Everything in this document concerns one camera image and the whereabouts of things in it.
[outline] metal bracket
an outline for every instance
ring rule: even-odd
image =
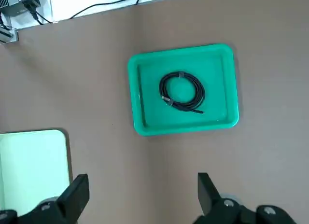
[[[7,30],[0,27],[0,43],[11,43],[18,41],[18,32],[17,30]]]

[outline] cable connector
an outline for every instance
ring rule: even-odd
[[[39,20],[39,17],[37,15],[35,8],[31,7],[31,5],[29,5],[29,4],[25,4],[24,6],[30,12],[33,19],[35,19],[40,25],[43,25],[43,23]]]
[[[184,77],[184,72],[183,72],[183,71],[179,71],[178,77],[179,77],[179,78],[183,78],[183,77]]]
[[[170,98],[167,98],[167,97],[162,96],[162,99],[163,99],[169,106],[172,106],[173,103],[174,103],[174,100],[172,100],[172,99],[170,99]]]

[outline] green tray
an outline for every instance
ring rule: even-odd
[[[206,98],[198,108],[203,114],[179,111],[161,98],[161,78],[179,70],[204,85]],[[239,120],[233,51],[226,44],[138,54],[129,60],[128,75],[134,127],[142,136],[230,128]],[[174,78],[168,92],[184,102],[195,91],[185,78]]]

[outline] electronic device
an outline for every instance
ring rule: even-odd
[[[0,0],[0,12],[7,16],[16,16],[28,11],[27,8],[39,7],[39,0]]]

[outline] brown table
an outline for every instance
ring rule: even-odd
[[[203,171],[249,208],[307,223],[308,1],[165,0],[22,30],[0,46],[0,129],[68,131],[73,174],[90,177],[81,223],[190,224]],[[128,59],[218,42],[237,56],[237,126],[139,136]]]

